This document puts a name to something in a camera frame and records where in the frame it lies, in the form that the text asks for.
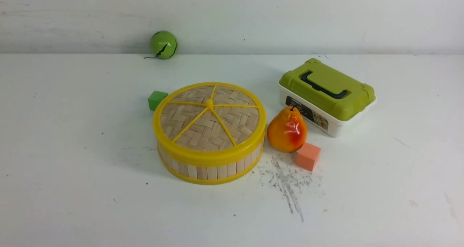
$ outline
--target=bamboo steamer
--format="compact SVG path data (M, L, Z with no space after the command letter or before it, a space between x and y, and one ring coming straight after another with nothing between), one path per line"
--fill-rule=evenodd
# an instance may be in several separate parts
M266 113L241 87L205 82L164 98L153 116L161 162L174 176L198 184L238 179L259 161Z

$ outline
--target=woven bamboo lid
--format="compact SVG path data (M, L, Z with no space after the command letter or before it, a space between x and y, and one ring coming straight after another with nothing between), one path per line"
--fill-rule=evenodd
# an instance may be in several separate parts
M167 101L160 124L177 145L195 151L221 151L246 141L259 121L258 106L244 92L204 85Z

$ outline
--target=yellow plastic rim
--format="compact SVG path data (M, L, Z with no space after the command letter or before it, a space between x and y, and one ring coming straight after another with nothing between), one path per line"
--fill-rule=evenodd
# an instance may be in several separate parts
M179 95L182 92L185 92L187 90L190 90L196 87L203 87L203 86L213 86L210 100L212 100L214 96L214 91L216 90L216 87L218 86L239 90L240 92L249 96L253 100L256 106L255 105L243 105L243 107L257 108L258 112L260 113L260 117L259 117L258 125L255 131L251 134L251 136L247 140L237 145L235 141L232 139L232 136L227 130L227 127L225 127L224 123L222 122L222 119L219 118L219 116L214 110L211 110L211 108L219 107L219 106L242 106L242 105L212 105L208 103L200 104L200 103L192 103L192 102L176 102L176 101L171 102L170 101L175 96ZM234 146L232 146L231 148L227 148L225 150L221 150L221 151L202 152L202 151L191 150L188 148L184 148L180 145L177 145L176 143L174 143L174 141L179 136L177 136L174 139L174 141L172 141L166 136L166 134L163 132L161 128L161 123L160 123L161 112L167 104L184 104L184 105L203 106L205 110L203 110L202 113L204 113L206 110L211 110L212 113L216 116L216 118L218 118L219 123L221 123L224 131L227 133L229 138L231 138L231 141L234 144ZM186 126L186 128L184 128L184 130L181 131L181 133L187 130L199 118L199 116L197 116L191 123L189 123ZM158 139L158 145L161 146L161 149L164 151L164 153L168 155L169 157L171 157L172 159L179 161L180 163L184 163L190 166L197 166L197 167L225 166L225 165L228 165L230 163L235 163L245 158L246 156L250 155L262 143L262 140L264 139L264 135L265 135L265 127L266 127L266 112L260 100L248 90L245 90L236 85L222 83L222 82L203 82L203 83L193 84L193 85L189 85L184 88L181 88L171 93L167 97L165 97L164 100L162 100L162 102L156 107L156 110L153 115L153 131L154 131L154 134L156 135L156 138Z
M166 169L171 173L173 174L174 176L176 176L177 178L181 179L181 180L184 180L184 181L187 181L189 183L196 183L196 184L203 184L203 185L215 185L215 184L222 184L222 183L228 183L230 181L234 181L234 180L237 180L239 178L241 178L242 176L246 175L248 172L250 172L253 167L256 166L256 164L260 161L260 158L262 156L262 152L264 151L264 147L261 148L261 152L260 154L258 155L258 157L256 158L256 160L254 162L252 162L252 164L250 164L249 167L245 168L243 171L241 171L240 173L238 174L235 174L233 176L228 176L226 178L221 178L221 179L214 179L214 180L208 180L208 179L197 179L197 178L192 178L192 177L189 177L189 176L184 176L183 174L181 173L178 173L177 171L175 171L174 169L172 169L170 166L168 166L168 164L164 161L163 157L161 156L161 153L160 151L158 150L158 155L159 157L161 158L161 163L163 163L164 167L166 167Z

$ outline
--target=plastic storage box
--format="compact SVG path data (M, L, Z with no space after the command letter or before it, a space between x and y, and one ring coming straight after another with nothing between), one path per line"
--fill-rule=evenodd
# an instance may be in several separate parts
M332 137L353 128L377 102L371 86L318 59L285 73L279 84L280 102L296 106L303 117Z

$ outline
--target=green lid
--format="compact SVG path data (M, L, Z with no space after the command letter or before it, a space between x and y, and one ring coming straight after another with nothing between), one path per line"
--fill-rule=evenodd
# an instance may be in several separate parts
M318 59L285 73L279 84L341 121L350 120L376 99L371 86Z

